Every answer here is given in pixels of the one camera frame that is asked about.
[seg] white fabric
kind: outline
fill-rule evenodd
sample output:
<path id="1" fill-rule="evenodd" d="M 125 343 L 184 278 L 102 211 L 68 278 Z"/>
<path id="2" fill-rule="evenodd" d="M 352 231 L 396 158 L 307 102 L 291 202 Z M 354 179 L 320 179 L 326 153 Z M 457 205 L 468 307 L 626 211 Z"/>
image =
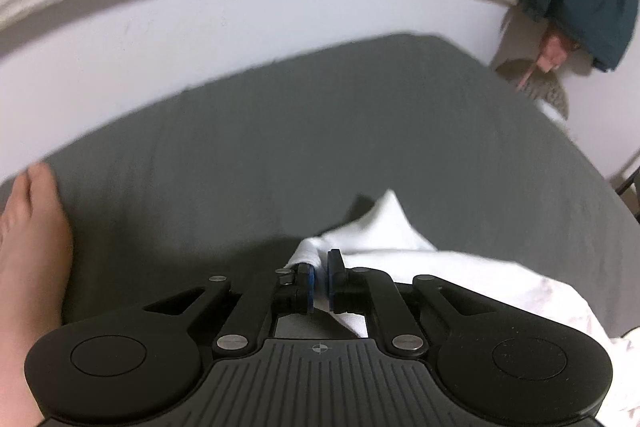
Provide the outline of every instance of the white fabric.
<path id="1" fill-rule="evenodd" d="M 347 268 L 366 266 L 387 272 L 395 282 L 411 283 L 430 274 L 492 299 L 540 315 L 586 333 L 609 353 L 614 381 L 598 413 L 607 427 L 639 425 L 640 335 L 609 339 L 604 328 L 571 286 L 543 277 L 517 263 L 494 261 L 468 253 L 439 251 L 407 221 L 392 190 L 357 221 L 303 240 L 287 266 L 309 263 L 316 269 L 316 307 L 328 311 L 325 294 L 327 253 L 342 252 Z M 367 336 L 364 318 L 334 315 L 360 337 Z"/>

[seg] bed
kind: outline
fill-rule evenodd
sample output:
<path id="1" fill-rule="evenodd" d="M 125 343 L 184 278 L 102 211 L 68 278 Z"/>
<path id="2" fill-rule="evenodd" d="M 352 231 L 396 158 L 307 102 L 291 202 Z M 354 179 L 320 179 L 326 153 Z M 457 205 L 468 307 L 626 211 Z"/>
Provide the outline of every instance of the bed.
<path id="1" fill-rule="evenodd" d="M 66 321 L 219 273 L 242 290 L 392 188 L 437 248 L 569 283 L 612 337 L 640 325 L 633 215 L 529 100 L 437 36 L 216 80 L 47 160 L 74 229 Z"/>

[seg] gray mattress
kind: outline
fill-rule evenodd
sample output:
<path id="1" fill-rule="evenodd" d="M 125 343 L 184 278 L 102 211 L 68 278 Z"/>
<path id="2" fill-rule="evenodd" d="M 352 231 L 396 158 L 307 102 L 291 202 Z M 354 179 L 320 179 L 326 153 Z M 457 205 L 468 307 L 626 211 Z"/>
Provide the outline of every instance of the gray mattress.
<path id="1" fill-rule="evenodd" d="M 391 187 L 438 248 L 573 285 L 611 335 L 640 325 L 629 211 L 528 100 L 433 36 L 211 82 L 48 159 L 75 234 L 69 321 L 217 273 L 242 289 Z"/>

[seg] silver screw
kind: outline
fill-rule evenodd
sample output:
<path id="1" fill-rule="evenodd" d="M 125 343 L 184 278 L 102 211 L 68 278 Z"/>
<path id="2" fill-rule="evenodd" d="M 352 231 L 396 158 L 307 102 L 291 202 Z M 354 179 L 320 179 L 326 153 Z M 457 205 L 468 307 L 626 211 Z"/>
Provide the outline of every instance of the silver screw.
<path id="1" fill-rule="evenodd" d="M 226 349 L 227 351 L 235 351 L 236 349 L 242 349 L 249 344 L 249 341 L 242 335 L 223 335 L 216 342 L 220 349 Z"/>
<path id="2" fill-rule="evenodd" d="M 415 351 L 424 345 L 422 339 L 415 335 L 398 335 L 391 343 L 403 351 Z"/>

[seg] gray surface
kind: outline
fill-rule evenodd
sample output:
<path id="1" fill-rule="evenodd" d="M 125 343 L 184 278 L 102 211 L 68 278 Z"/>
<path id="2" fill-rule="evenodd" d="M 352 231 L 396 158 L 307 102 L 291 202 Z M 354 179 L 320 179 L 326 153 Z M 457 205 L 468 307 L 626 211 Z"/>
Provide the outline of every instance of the gray surface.
<path id="1" fill-rule="evenodd" d="M 528 100 L 439 38 L 357 42 L 219 80 L 50 161 L 76 240 L 68 320 L 210 275 L 241 289 L 391 187 L 438 248 L 569 283 L 612 335 L 640 325 L 631 213 Z"/>
<path id="2" fill-rule="evenodd" d="M 216 363 L 188 400 L 138 425 L 497 426 L 447 398 L 423 364 L 388 357 L 373 339 L 323 344 L 328 349 L 320 354 L 312 349 L 316 341 L 267 340 L 251 357 Z M 63 425 L 51 420 L 43 427 Z"/>

